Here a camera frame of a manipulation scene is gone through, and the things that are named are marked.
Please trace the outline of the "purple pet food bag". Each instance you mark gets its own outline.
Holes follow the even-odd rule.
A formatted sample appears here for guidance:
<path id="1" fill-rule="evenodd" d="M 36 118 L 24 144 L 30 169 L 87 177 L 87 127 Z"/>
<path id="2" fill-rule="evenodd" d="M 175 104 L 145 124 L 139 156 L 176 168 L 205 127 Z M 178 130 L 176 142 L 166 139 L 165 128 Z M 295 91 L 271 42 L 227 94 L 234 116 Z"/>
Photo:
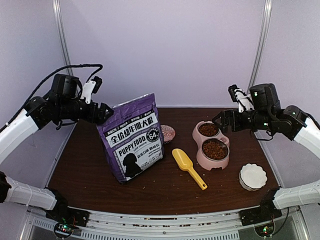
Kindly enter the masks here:
<path id="1" fill-rule="evenodd" d="M 97 126 L 112 174 L 125 184 L 164 157 L 155 94 L 115 105 L 113 115 Z"/>

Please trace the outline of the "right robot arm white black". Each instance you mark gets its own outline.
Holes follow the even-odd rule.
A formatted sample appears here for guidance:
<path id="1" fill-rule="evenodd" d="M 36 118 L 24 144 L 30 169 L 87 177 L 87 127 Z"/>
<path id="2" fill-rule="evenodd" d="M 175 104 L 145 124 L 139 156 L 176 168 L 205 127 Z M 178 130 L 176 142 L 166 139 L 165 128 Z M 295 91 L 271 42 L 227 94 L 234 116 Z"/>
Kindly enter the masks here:
<path id="1" fill-rule="evenodd" d="M 212 118 L 212 122 L 224 133 L 250 130 L 266 131 L 270 137 L 283 134 L 291 141 L 302 145 L 315 156 L 320 155 L 320 125 L 314 117 L 295 105 L 281 108 L 277 90 L 272 83 L 250 87 L 244 93 L 237 85 L 228 88 L 229 95 L 237 108 L 223 110 Z M 271 197 L 256 210 L 259 220 L 268 220 L 276 209 L 309 205 L 320 202 L 320 182 L 303 184 L 292 188 L 278 188 Z"/>

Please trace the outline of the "yellow plastic scoop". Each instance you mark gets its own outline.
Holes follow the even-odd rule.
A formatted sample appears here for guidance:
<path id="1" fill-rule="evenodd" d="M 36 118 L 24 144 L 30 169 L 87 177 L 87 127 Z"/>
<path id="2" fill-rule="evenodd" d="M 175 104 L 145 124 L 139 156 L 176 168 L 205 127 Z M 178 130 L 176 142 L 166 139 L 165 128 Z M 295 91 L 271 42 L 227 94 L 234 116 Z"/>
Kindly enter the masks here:
<path id="1" fill-rule="evenodd" d="M 172 156 L 175 159 L 178 167 L 185 172 L 188 172 L 198 186 L 204 191 L 208 188 L 207 184 L 203 181 L 200 175 L 195 171 L 192 160 L 180 148 L 172 150 Z"/>

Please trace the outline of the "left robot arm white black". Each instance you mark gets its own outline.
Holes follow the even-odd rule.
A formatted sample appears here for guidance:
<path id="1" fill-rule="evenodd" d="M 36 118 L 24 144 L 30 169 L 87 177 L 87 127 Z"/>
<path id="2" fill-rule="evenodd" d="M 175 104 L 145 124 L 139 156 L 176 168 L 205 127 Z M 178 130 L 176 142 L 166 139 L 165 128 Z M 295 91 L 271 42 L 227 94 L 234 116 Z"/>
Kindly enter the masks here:
<path id="1" fill-rule="evenodd" d="M 51 89 L 44 96 L 27 100 L 12 122 L 0 132 L 0 160 L 3 162 L 18 146 L 49 123 L 58 129 L 64 120 L 84 120 L 96 125 L 103 124 L 114 111 L 105 103 L 92 100 L 103 83 L 98 76 L 82 84 L 78 77 L 56 74 Z M 57 191 L 35 187 L 0 174 L 0 201 L 33 206 L 52 211 L 61 222 L 72 218 L 72 211 L 64 197 Z"/>

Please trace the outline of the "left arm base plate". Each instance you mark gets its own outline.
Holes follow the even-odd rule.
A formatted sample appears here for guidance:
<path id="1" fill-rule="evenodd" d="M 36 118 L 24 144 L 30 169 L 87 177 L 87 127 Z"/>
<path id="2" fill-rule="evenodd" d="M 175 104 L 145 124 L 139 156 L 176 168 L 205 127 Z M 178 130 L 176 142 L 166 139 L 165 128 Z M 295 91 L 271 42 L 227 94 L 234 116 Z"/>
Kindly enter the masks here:
<path id="1" fill-rule="evenodd" d="M 71 208 L 65 204 L 55 206 L 52 210 L 44 209 L 44 212 L 47 218 L 74 227 L 86 227 L 90 216 L 86 210 Z"/>

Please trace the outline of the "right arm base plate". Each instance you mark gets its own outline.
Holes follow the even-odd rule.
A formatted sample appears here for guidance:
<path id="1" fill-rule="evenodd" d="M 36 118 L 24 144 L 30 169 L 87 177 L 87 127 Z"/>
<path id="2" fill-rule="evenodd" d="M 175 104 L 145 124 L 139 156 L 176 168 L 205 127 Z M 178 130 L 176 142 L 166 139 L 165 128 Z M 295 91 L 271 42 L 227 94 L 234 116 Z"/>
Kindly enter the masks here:
<path id="1" fill-rule="evenodd" d="M 239 212 L 242 226 L 256 225 L 282 216 L 282 211 L 276 208 L 254 207 Z"/>

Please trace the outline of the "brown pet food kibble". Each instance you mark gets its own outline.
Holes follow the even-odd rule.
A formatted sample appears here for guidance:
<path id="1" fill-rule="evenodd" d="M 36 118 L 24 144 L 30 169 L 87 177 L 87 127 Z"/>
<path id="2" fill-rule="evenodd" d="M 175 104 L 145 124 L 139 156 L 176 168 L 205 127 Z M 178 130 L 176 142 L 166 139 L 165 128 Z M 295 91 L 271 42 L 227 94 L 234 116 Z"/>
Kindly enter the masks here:
<path id="1" fill-rule="evenodd" d="M 202 151 L 206 157 L 211 160 L 222 160 L 227 156 L 228 150 L 224 144 L 213 138 L 219 133 L 217 126 L 213 123 L 204 123 L 198 128 L 198 131 L 202 136 L 211 137 L 202 144 Z"/>

